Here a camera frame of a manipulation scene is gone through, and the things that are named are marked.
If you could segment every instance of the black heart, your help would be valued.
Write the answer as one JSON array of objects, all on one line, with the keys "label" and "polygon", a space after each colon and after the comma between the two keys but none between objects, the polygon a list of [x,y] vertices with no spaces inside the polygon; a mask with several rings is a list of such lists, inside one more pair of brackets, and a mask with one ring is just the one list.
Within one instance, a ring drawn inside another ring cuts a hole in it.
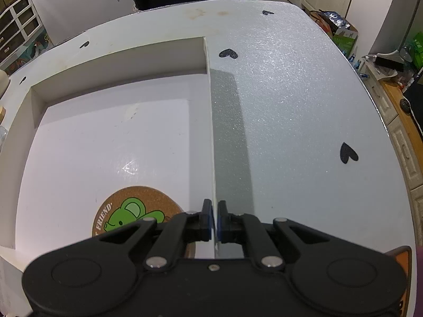
[{"label": "black heart", "polygon": [[353,161],[358,161],[357,153],[346,143],[342,143],[340,155],[341,161],[345,164],[348,162],[348,158],[351,158]]},{"label": "black heart", "polygon": [[233,59],[238,58],[238,54],[232,49],[223,50],[219,54],[219,57],[227,57],[227,56],[231,56],[231,58],[233,58]]}]

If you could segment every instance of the elephant ear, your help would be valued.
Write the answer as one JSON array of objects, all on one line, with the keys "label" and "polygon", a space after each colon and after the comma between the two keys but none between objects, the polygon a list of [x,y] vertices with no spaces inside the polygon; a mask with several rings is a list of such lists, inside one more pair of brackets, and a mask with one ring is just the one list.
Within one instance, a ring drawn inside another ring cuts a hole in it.
[{"label": "elephant ear", "polygon": [[145,214],[145,206],[141,200],[137,198],[128,198],[123,203],[121,208],[126,209],[132,213],[135,218],[139,218]]}]

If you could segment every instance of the white wall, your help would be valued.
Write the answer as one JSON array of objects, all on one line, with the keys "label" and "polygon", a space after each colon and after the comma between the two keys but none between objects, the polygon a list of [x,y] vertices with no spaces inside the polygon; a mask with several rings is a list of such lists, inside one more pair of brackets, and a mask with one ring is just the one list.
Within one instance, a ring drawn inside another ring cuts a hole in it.
[{"label": "white wall", "polygon": [[356,58],[369,53],[392,0],[352,0],[346,19],[358,30]]},{"label": "white wall", "polygon": [[57,44],[96,25],[131,14],[133,0],[33,0],[47,33]]},{"label": "white wall", "polygon": [[[372,54],[388,54],[396,50],[405,35],[417,0],[392,0],[385,21],[370,50]],[[423,30],[423,9],[416,15],[409,37]]]}]

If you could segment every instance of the drawer handle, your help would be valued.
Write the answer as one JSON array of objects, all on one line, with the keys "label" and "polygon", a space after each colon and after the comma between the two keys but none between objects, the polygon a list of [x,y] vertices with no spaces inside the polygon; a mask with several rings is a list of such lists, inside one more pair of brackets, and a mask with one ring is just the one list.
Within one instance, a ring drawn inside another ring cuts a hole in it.
[{"label": "drawer handle", "polygon": [[374,93],[376,94],[376,96],[380,99],[380,95],[376,93],[374,86],[372,86],[372,89],[373,89]]},{"label": "drawer handle", "polygon": [[405,157],[406,159],[408,159],[408,160],[409,160],[409,159],[410,159],[410,157],[408,157],[408,156],[406,155],[406,153],[405,153],[405,150],[404,150],[404,149],[405,149],[405,144],[402,144],[402,145],[401,145],[401,150],[402,150],[402,153],[403,153],[404,157]]}]

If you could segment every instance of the purple fabric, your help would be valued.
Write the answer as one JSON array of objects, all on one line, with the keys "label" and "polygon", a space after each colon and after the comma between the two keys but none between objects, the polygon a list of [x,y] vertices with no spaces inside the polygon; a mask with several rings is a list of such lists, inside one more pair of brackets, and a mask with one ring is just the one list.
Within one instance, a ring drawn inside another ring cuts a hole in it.
[{"label": "purple fabric", "polygon": [[423,316],[423,247],[417,247],[417,297],[414,317]]}]

